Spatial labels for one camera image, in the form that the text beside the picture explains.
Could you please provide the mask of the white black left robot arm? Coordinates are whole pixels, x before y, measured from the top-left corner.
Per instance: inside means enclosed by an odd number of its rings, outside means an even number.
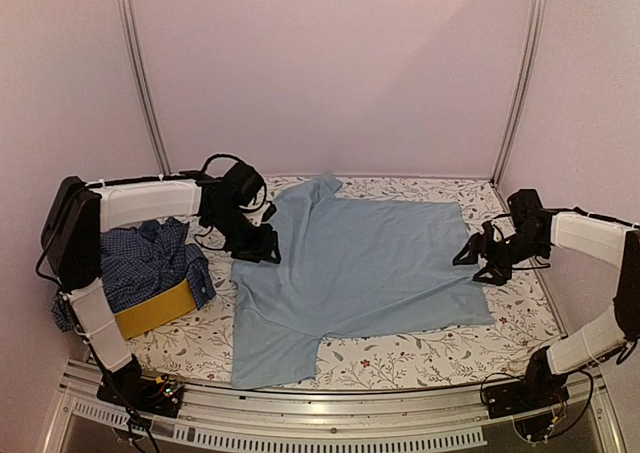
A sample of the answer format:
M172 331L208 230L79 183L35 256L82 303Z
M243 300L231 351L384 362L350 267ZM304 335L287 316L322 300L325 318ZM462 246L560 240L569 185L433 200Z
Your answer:
M77 330L96 360L114 374L111 392L128 407L148 399L148 385L131 370L133 360L103 288L102 234L147 220L196 216L225 239L223 249L236 260L277 264L278 235L263 222L253 224L250 202L266 185L256 173L248 179L214 178L195 170L87 183L77 176L59 185L41 233L42 258L77 319Z

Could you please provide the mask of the light blue t-shirt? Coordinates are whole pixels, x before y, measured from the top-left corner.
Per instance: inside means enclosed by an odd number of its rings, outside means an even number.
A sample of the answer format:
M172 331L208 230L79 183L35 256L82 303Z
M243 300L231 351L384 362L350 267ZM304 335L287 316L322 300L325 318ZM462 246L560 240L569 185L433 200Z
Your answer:
M349 199L327 176L275 200L277 264L237 261L231 383L312 378L319 344L490 325L482 287L452 261L469 231L457 203Z

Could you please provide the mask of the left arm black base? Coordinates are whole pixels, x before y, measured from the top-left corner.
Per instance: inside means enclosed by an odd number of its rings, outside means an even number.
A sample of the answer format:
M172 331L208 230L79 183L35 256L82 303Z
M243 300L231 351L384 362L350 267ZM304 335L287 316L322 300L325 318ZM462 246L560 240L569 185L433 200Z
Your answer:
M133 369L103 375L97 398L103 402L138 412L176 418L180 411L184 385L166 374L153 379L145 378Z

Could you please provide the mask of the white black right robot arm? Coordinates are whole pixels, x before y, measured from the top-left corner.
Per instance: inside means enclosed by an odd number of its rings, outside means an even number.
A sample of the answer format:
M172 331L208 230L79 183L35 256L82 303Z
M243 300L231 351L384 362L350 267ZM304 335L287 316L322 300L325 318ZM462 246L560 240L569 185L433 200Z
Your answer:
M516 394L524 408L537 409L554 395L556 382L638 342L639 225L578 208L528 206L510 217L513 234L499 237L487 221L452 262L479 265L474 281L503 286L522 261L559 255L559 272L545 282L567 335L532 354Z

